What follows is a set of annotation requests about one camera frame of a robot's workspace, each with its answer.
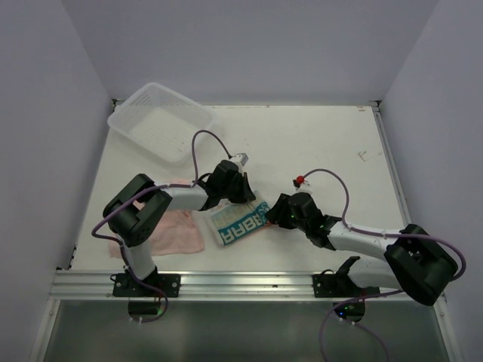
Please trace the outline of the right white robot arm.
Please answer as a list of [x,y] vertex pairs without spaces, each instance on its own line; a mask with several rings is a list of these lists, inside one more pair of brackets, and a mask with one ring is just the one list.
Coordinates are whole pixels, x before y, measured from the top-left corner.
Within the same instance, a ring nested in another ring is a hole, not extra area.
[[362,234],[340,217],[322,213],[306,192],[282,194],[266,212],[269,223],[299,229],[319,248],[351,251],[336,271],[314,275],[317,297],[356,297],[388,288],[402,290],[422,305],[433,305],[456,277],[456,261],[414,224],[388,237],[382,231]]

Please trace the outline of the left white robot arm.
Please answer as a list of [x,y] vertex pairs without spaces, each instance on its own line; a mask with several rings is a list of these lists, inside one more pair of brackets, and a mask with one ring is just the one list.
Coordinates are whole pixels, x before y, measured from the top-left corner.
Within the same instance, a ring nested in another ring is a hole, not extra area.
[[203,180],[189,184],[157,186],[146,174],[136,175],[104,208],[103,220],[94,227],[95,238],[109,240],[97,231],[107,225],[121,251],[125,268],[131,274],[130,286],[140,296],[148,296],[159,286],[158,271],[148,248],[148,238],[162,216],[171,210],[206,211],[222,200],[246,204],[255,200],[243,167],[245,153],[222,160]]

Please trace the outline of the colourful rabbit print towel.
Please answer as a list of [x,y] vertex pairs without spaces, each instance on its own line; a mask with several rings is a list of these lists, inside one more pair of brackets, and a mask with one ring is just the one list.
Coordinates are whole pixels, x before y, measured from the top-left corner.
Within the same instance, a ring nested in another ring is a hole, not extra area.
[[255,199],[246,204],[226,202],[208,211],[208,225],[221,247],[227,247],[268,226],[266,213],[270,206],[258,191],[254,191],[254,196]]

